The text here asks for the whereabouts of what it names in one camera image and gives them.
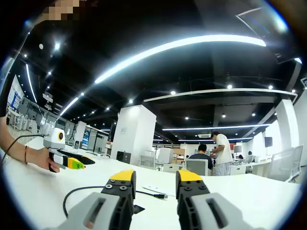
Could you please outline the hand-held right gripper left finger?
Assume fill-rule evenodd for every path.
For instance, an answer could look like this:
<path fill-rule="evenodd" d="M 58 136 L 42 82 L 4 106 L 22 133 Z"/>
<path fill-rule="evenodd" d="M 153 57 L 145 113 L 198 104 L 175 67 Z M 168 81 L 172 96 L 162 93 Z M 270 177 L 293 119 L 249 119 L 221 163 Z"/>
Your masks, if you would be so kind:
<path fill-rule="evenodd" d="M 128 230 L 134 215 L 136 172 L 120 171 L 111 176 L 103 190 L 93 192 L 68 212 L 58 230 Z"/>

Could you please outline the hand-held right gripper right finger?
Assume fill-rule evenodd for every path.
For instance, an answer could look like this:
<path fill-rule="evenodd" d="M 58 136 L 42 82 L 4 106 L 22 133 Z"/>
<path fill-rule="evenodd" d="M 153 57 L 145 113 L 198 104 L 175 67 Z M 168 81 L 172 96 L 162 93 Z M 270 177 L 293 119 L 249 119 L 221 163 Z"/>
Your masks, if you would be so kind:
<path fill-rule="evenodd" d="M 176 172 L 177 214 L 182 230 L 252 230 L 242 212 L 202 178 L 188 170 Z"/>

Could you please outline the person's left hand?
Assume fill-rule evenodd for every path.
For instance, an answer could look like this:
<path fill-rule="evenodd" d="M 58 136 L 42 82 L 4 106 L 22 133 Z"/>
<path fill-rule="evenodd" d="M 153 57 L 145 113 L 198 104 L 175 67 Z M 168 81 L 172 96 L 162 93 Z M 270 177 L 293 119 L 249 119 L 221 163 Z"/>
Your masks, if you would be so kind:
<path fill-rule="evenodd" d="M 46 169 L 54 173 L 60 172 L 60 165 L 55 163 L 49 157 L 49 150 L 45 147 L 41 149 L 28 148 L 26 150 L 25 160 L 27 163 L 35 164 L 42 169 Z"/>

